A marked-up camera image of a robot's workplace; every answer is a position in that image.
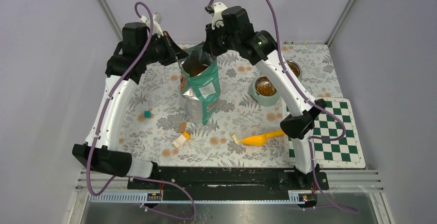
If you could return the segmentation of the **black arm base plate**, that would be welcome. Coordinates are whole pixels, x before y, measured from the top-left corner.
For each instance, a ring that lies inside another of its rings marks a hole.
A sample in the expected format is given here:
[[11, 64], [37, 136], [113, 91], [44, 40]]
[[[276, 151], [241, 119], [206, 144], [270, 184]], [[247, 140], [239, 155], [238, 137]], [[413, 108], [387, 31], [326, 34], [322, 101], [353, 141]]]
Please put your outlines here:
[[293, 168], [154, 166], [152, 182], [134, 179], [128, 189], [157, 190], [165, 201], [187, 200], [174, 187], [183, 187], [196, 201], [289, 200], [289, 192], [328, 190], [327, 175], [316, 167], [316, 177]]

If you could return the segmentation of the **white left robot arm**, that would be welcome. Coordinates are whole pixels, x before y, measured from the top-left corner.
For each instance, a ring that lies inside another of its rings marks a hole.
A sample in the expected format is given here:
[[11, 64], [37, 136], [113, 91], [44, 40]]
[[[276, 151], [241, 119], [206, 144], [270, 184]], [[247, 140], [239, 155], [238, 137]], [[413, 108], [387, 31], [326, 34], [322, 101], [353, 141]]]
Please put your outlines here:
[[187, 57], [158, 22], [127, 23], [122, 41], [107, 61], [104, 95], [97, 117], [83, 144], [75, 144], [73, 156], [88, 171], [117, 177], [140, 177], [147, 188], [159, 184], [160, 175], [151, 161], [135, 158], [119, 151], [119, 138], [124, 115], [134, 90], [147, 66], [167, 66]]

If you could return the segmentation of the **green dog food bag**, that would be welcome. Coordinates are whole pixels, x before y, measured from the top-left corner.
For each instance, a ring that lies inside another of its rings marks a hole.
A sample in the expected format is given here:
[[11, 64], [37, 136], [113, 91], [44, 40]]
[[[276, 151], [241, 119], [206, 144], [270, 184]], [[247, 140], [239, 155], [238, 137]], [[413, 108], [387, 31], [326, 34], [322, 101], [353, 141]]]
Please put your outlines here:
[[203, 51], [204, 43], [185, 49], [178, 60], [181, 70], [180, 94], [189, 120], [207, 124], [221, 94], [217, 57]]

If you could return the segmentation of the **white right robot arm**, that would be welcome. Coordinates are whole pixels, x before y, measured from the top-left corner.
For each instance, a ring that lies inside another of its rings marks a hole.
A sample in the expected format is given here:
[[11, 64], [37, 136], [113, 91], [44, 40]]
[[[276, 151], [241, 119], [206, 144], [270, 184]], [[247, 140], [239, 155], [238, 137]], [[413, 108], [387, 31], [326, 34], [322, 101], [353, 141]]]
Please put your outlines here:
[[265, 30], [254, 30], [244, 8], [215, 3], [205, 10], [212, 16], [212, 22], [206, 25], [203, 50], [213, 56], [237, 51], [268, 78], [285, 102], [289, 115], [281, 121], [280, 128], [290, 138], [295, 153], [295, 168], [299, 171], [295, 181], [300, 188], [310, 188], [316, 176], [309, 137], [321, 108], [326, 106], [325, 101], [308, 93], [284, 62], [273, 36]]

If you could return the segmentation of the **orange plastic scoop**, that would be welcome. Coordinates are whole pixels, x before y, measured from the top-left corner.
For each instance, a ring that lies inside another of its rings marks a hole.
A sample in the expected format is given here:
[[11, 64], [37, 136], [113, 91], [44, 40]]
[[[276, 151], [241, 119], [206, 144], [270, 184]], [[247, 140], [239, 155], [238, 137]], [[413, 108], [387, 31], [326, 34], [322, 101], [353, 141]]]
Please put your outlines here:
[[266, 143], [267, 139], [270, 139], [273, 137], [284, 136], [284, 135], [285, 135], [285, 133], [282, 130], [276, 130], [276, 131], [271, 131], [271, 132], [267, 132], [267, 133], [260, 134], [260, 135], [246, 137], [246, 138], [241, 140], [241, 143], [245, 144], [245, 145], [263, 146]]

